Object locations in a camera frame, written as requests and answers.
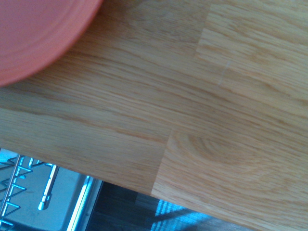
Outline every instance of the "dish rack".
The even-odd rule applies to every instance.
[[[52,170],[38,209],[44,210],[48,207],[51,190],[59,167],[57,167],[56,165],[41,162],[39,160],[35,160],[34,158],[30,158],[28,167],[24,167],[24,160],[25,156],[17,154],[16,157],[10,158],[6,162],[0,162],[0,176],[2,171],[9,168],[12,169],[11,176],[0,181],[0,185],[2,187],[2,189],[0,189],[0,231],[9,231],[14,228],[14,224],[7,221],[6,218],[10,214],[16,212],[18,209],[21,208],[19,205],[16,205],[11,202],[11,199],[13,197],[27,190],[27,188],[23,187],[17,182],[18,179],[24,179],[27,174],[33,172],[32,168],[39,167],[42,165],[48,165],[52,168]]]

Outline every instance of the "scratch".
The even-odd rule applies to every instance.
[[[227,65],[226,65],[225,69],[224,69],[224,70],[222,71],[222,73],[221,73],[221,79],[220,79],[219,83],[217,84],[218,86],[221,85],[222,80],[223,80],[223,78],[224,78],[224,76],[225,76],[226,70],[228,69],[228,67],[230,66],[231,63],[232,63],[232,61],[228,61],[228,62],[227,62]]]

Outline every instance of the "wooden countertop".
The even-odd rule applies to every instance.
[[[0,89],[0,147],[256,230],[308,230],[308,3],[105,0]]]

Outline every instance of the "wooden plank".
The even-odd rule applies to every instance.
[[[308,3],[229,0],[212,4],[196,57],[307,97]]]
[[[258,230],[306,230],[308,156],[283,146],[173,131],[152,196]]]
[[[193,57],[211,1],[106,0],[91,29]]]
[[[28,86],[0,92],[2,148],[151,192],[169,129]]]

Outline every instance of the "wire rack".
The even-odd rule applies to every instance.
[[[8,159],[7,162],[1,162],[0,164],[2,166],[0,167],[0,172],[9,168],[12,169],[11,176],[0,181],[0,184],[4,187],[0,190],[0,193],[4,193],[3,198],[0,200],[0,231],[9,231],[14,228],[14,224],[6,221],[5,218],[20,209],[20,206],[11,203],[11,199],[27,190],[27,188],[19,185],[17,180],[33,172],[31,169],[22,166],[24,158],[24,156],[18,154],[17,157]]]

